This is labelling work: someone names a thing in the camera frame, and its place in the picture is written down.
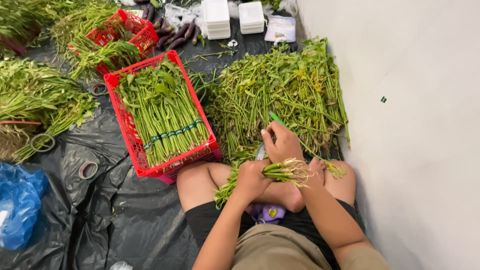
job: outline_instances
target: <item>red plastic crate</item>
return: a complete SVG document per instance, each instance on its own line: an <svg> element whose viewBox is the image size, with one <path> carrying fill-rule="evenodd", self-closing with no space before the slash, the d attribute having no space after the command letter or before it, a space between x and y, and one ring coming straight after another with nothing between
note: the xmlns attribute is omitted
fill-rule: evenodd
<svg viewBox="0 0 480 270"><path fill-rule="evenodd" d="M123 134L123 139L127 144L127 149L132 158L133 167L135 168L137 175L139 177L147 176L147 177L159 178L160 180L162 180L167 184L172 184L172 183L175 183L177 178L177 173L183 165L192 163L196 160L217 162L222 159L222 154L220 153L218 143L216 142L216 138L212 132L212 128L210 127L210 124L208 123L204 110L200 105L197 95L195 94L195 90L193 89L193 86L190 80L188 79L187 72L183 68L183 65L181 64L180 58L176 53L176 51L171 50L162 55L149 58L142 62L136 63L135 65L131 65L129 67L121 69L118 72L127 73L127 74L129 73L136 74L137 72L141 71L144 67L156 66L156 64L158 62L161 62L165 56L167 56L171 62L178 64L178 66L180 67L183 77L187 82L188 90L189 90L190 96L192 97L193 103L195 104L195 107L197 108L202 118L202 121L205 123L205 126L207 127L210 136L207 142L203 143L202 145L192 149L191 151L188 151L187 153L181 154L176 158L173 158L163 164L160 164L154 168L150 168L148 166L147 157L144 151L144 145L135 129L133 117L128 113L128 111L125 110L125 107L121 101L120 95L115 92L115 88L118 86L118 81L120 78L122 78L122 76L116 72L113 72L105 75L103 78L105 80L105 84L107 85L108 93L110 94L113 108L115 109L115 114L117 115L117 120L119 121L120 129ZM192 154L199 153L199 152L202 152L202 154L197 156L196 158L194 159L188 158ZM176 164L176 163L178 164L175 167L164 171L164 168L166 168L171 164Z"/></svg>
<svg viewBox="0 0 480 270"><path fill-rule="evenodd" d="M127 20L132 22L132 33L135 34L135 36L132 37L128 42L137 46L140 52L144 55L148 55L150 52L152 52L156 46L156 43L158 42L158 36L153 28L152 23L122 9L119 9L110 18L102 23L108 30L101 31L98 28L94 28L85 36L98 45L105 46L111 40L118 40L119 37L115 36L116 34L112 31L112 29L114 29L116 25L127 22ZM102 75L106 75L111 72L104 63L98 64L96 70Z"/></svg>

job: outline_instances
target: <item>purple cloth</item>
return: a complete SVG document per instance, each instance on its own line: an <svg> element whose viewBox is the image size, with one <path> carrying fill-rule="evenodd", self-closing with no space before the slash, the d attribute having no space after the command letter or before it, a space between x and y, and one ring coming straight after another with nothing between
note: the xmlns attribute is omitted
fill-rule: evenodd
<svg viewBox="0 0 480 270"><path fill-rule="evenodd" d="M285 207L273 204L255 204L250 216L257 223L278 224L280 219L285 216Z"/></svg>

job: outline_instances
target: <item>white wall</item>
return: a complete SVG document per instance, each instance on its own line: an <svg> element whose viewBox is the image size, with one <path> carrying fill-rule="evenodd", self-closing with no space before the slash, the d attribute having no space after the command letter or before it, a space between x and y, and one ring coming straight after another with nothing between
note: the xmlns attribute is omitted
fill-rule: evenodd
<svg viewBox="0 0 480 270"><path fill-rule="evenodd" d="M395 270L480 269L480 1L298 2L337 57L368 237Z"/></svg>

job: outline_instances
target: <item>person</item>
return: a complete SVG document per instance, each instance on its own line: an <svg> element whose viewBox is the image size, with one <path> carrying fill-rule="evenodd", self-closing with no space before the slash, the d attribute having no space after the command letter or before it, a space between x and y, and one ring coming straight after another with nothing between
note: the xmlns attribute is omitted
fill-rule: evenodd
<svg viewBox="0 0 480 270"><path fill-rule="evenodd" d="M325 163L314 158L305 164L307 187L273 183L262 170L267 165L296 158L304 160L295 133L277 121L262 130L267 160L240 165L237 185L221 210L213 200L215 189L227 183L230 167L196 162L177 177L180 202L200 252L193 270L387 270L352 218L356 180L353 169L335 179ZM258 224L246 212L251 203L281 205L288 210L278 225Z"/></svg>

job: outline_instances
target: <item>black plastic sheet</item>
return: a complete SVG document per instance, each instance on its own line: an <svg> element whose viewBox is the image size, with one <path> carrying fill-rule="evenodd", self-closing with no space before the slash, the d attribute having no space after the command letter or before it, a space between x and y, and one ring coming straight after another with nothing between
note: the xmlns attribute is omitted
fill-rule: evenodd
<svg viewBox="0 0 480 270"><path fill-rule="evenodd" d="M242 35L238 20L231 20L238 42L233 57L207 57L190 63L195 71L211 72L242 58L245 53L265 54L271 42L264 34ZM218 42L205 47L191 42L178 52L186 61L195 55L223 51ZM162 51L155 50L150 56ZM54 62L50 41L26 54L37 61ZM95 117L57 137L57 145L33 156L24 166L43 169L49 188L27 248L0 249L2 270L100 270L126 261L134 270L191 269L198 248L187 226L175 185L155 178L138 178L128 155L108 96L97 99ZM79 177L86 161L98 164L90 180Z"/></svg>

